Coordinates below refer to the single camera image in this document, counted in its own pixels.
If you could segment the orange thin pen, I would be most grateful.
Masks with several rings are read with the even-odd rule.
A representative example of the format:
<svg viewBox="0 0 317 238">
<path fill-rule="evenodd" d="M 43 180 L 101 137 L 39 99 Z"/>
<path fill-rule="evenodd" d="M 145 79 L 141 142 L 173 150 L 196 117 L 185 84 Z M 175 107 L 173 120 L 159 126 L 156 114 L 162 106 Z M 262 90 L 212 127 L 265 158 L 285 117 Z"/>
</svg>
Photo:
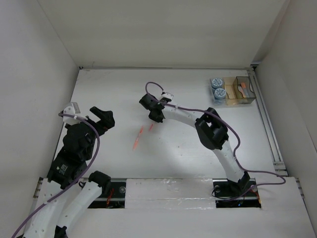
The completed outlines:
<svg viewBox="0 0 317 238">
<path fill-rule="evenodd" d="M 140 139 L 140 137 L 141 137 L 141 135 L 142 135 L 142 133 L 143 133 L 143 130 L 144 130 L 144 127 L 141 126 L 141 128 L 140 128 L 140 130 L 139 130 L 139 132 L 138 132 L 138 135 L 137 135 L 137 137 L 136 137 L 136 140 L 135 140 L 135 142 L 134 142 L 134 144 L 133 144 L 133 148 L 132 148 L 133 151 L 136 150 L 136 148 L 137 148 L 137 146 L 138 146 L 139 139 Z"/>
</svg>

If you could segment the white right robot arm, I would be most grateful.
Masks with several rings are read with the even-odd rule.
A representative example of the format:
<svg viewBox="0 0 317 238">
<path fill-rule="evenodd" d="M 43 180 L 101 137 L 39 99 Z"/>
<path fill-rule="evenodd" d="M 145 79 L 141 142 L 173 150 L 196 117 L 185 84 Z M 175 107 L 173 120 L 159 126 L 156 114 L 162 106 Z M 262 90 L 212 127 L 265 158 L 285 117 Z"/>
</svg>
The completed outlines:
<svg viewBox="0 0 317 238">
<path fill-rule="evenodd" d="M 187 109 L 172 105 L 173 96 L 163 93 L 158 100 L 151 94 L 144 95 L 139 103 L 148 111 L 149 119 L 162 123 L 165 119 L 175 120 L 193 127 L 204 147 L 214 152 L 228 180 L 230 192 L 241 195 L 247 189 L 249 174 L 235 159 L 229 143 L 228 126 L 214 108 L 207 110 Z"/>
</svg>

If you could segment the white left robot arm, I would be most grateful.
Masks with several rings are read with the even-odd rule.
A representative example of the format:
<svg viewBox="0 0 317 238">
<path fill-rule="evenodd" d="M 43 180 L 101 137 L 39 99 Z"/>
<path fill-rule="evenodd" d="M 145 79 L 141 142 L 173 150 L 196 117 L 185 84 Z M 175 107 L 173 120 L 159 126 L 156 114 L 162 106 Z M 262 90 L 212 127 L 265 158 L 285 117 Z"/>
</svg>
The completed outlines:
<svg viewBox="0 0 317 238">
<path fill-rule="evenodd" d="M 110 193 L 110 176 L 95 171 L 90 174 L 80 193 L 68 206 L 65 205 L 70 190 L 96 159 L 100 137 L 115 126 L 112 111 L 91 107 L 90 112 L 99 120 L 81 116 L 75 103 L 70 103 L 59 113 L 66 135 L 47 174 L 44 202 L 22 222 L 13 234 L 14 238 L 19 237 L 18 233 L 27 223 L 30 226 L 21 235 L 23 238 L 65 238 L 91 203 L 99 196 Z"/>
</svg>

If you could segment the white foam front board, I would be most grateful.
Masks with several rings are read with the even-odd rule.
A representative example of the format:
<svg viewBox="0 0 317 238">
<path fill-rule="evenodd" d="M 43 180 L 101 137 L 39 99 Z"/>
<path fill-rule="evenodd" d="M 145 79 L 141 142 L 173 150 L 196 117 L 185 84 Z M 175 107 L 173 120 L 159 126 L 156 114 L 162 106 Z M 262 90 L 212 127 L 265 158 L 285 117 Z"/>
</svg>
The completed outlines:
<svg viewBox="0 0 317 238">
<path fill-rule="evenodd" d="M 209 178 L 128 179 L 126 209 L 210 210 L 216 208 Z"/>
</svg>

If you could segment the amber plastic container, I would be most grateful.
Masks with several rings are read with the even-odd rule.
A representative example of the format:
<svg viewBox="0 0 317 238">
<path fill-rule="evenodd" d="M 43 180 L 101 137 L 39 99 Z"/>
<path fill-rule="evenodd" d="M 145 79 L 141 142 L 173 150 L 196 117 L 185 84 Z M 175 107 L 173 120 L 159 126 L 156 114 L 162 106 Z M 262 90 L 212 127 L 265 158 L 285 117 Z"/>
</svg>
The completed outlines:
<svg viewBox="0 0 317 238">
<path fill-rule="evenodd" d="M 236 106 L 244 102 L 242 93 L 238 90 L 237 77 L 224 77 L 224 89 L 226 91 L 226 105 Z"/>
</svg>

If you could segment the clear plastic container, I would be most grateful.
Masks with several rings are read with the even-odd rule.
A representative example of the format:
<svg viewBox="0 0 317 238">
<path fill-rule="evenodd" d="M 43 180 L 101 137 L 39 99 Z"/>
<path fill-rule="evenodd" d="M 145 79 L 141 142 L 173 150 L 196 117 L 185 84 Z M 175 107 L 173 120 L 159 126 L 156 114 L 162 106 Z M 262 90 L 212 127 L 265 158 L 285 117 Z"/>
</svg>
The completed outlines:
<svg viewBox="0 0 317 238">
<path fill-rule="evenodd" d="M 224 87 L 224 81 L 222 78 L 210 79 L 210 89 L 215 105 L 223 105 L 226 103 L 226 90 Z"/>
</svg>

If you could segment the grey marker orange cap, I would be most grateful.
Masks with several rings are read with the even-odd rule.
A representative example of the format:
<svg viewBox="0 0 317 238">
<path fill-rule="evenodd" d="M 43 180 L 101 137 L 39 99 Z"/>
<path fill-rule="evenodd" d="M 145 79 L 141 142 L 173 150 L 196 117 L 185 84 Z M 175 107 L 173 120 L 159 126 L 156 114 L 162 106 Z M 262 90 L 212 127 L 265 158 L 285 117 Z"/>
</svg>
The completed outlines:
<svg viewBox="0 0 317 238">
<path fill-rule="evenodd" d="M 244 82 L 241 83 L 241 87 L 243 88 L 243 91 L 244 91 L 244 94 L 245 94 L 245 98 L 249 98 L 250 95 L 249 95 L 248 89 L 246 87 L 246 84 Z"/>
</svg>

